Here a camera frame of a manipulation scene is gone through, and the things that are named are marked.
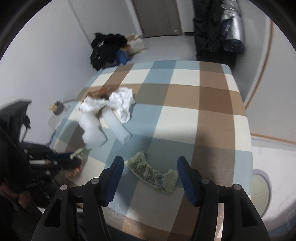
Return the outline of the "dark cup with sticks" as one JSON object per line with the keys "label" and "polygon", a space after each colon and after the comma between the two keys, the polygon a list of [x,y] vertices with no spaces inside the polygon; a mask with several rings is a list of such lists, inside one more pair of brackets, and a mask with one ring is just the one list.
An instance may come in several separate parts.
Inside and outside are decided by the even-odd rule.
{"label": "dark cup with sticks", "polygon": [[62,101],[58,100],[49,107],[49,110],[55,115],[60,115],[64,111],[64,104]]}

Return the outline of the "checkered blue brown tablecloth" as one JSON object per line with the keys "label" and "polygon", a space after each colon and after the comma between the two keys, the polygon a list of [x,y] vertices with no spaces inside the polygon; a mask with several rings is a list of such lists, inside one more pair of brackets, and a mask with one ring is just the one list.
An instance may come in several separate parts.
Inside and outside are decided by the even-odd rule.
{"label": "checkered blue brown tablecloth", "polygon": [[[72,152],[84,147],[79,105],[86,94],[119,87],[132,90],[135,104],[122,144],[105,120],[107,141],[89,149],[83,185],[100,175],[117,155],[125,160],[143,152],[161,173],[177,169],[184,156],[205,178],[222,186],[251,189],[251,135],[245,108],[229,66],[198,61],[155,61],[99,71],[82,89],[55,134],[52,148]],[[189,240],[198,209],[180,181],[171,193],[156,189],[125,168],[114,200],[103,209],[113,240]]]}

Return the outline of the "grey brown door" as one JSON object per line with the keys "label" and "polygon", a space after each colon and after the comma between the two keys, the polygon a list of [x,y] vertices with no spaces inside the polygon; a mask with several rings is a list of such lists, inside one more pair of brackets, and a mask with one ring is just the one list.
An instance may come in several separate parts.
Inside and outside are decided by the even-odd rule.
{"label": "grey brown door", "polygon": [[183,34],[176,1],[135,0],[132,5],[145,38]]}

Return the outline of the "silver foil bag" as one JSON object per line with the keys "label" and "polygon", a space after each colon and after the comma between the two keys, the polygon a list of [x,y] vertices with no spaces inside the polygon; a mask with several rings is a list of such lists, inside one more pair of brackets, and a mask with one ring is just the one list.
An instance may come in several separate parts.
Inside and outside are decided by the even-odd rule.
{"label": "silver foil bag", "polygon": [[224,50],[236,54],[244,53],[244,28],[241,10],[237,1],[222,1],[222,36]]}

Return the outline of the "white tissue paper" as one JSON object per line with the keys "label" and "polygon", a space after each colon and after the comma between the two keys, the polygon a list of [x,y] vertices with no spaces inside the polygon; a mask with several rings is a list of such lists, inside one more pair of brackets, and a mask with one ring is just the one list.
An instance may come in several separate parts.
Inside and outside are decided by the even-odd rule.
{"label": "white tissue paper", "polygon": [[86,113],[109,107],[116,112],[121,123],[127,123],[130,120],[130,108],[133,104],[135,104],[135,99],[131,88],[119,87],[113,90],[109,87],[88,92],[80,104],[79,110]]}

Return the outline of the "white plastic tube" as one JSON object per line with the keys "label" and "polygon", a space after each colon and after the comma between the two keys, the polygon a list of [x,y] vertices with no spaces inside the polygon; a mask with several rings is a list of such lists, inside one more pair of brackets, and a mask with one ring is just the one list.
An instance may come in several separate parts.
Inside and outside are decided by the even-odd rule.
{"label": "white plastic tube", "polygon": [[117,139],[125,145],[130,138],[132,137],[131,133],[128,132],[123,124],[118,120],[118,118],[113,113],[113,110],[111,108],[104,107],[101,111],[103,119],[105,120],[106,124],[109,126],[109,128],[112,130],[112,132],[115,134]]}

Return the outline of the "black hanging coat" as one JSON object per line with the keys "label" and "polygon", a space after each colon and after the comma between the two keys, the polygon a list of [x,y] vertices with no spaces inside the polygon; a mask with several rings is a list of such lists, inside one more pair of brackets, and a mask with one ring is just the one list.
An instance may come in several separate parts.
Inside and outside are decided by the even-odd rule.
{"label": "black hanging coat", "polygon": [[194,40],[198,61],[233,66],[236,55],[224,50],[222,1],[196,0],[194,7]]}

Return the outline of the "beige paper bag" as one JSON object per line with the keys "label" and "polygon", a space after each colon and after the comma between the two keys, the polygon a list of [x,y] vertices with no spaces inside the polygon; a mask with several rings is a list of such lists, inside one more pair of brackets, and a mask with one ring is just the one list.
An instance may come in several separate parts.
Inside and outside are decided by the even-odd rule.
{"label": "beige paper bag", "polygon": [[130,48],[126,51],[128,56],[133,56],[138,53],[147,51],[147,46],[144,44],[142,38],[137,34],[132,34],[126,37],[127,44]]}

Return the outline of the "white crumpled plastic wrap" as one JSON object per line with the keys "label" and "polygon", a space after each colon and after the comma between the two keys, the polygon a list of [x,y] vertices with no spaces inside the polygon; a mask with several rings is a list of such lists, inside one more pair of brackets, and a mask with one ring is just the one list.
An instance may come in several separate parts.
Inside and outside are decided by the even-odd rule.
{"label": "white crumpled plastic wrap", "polygon": [[86,145],[100,147],[107,141],[105,134],[100,130],[100,121],[94,113],[83,113],[79,126],[84,131],[82,139]]}

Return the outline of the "black clothes pile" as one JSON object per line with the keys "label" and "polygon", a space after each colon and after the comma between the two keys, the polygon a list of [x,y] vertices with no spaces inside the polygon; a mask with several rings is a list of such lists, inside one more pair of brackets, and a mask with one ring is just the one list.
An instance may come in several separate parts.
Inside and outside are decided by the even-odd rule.
{"label": "black clothes pile", "polygon": [[118,50],[125,47],[128,41],[120,34],[95,33],[95,38],[91,42],[93,49],[90,56],[90,63],[95,70],[100,70],[106,63],[114,63]]}

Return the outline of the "blue bag on floor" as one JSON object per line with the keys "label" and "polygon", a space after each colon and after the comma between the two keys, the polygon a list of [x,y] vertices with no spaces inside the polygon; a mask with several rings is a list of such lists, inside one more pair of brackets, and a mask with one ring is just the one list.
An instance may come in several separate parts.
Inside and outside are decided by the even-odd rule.
{"label": "blue bag on floor", "polygon": [[129,61],[126,51],[118,50],[116,53],[116,63],[117,65],[126,65]]}

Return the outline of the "yellow-green snack wrapper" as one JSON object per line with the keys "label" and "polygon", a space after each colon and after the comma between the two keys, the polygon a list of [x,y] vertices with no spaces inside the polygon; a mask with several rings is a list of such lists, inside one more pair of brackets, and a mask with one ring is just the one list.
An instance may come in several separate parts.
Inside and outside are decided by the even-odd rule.
{"label": "yellow-green snack wrapper", "polygon": [[175,190],[179,176],[178,172],[170,169],[165,174],[161,173],[147,162],[143,152],[137,152],[129,160],[124,161],[124,164],[136,177],[146,184],[156,189],[161,189],[166,193],[171,193]]}

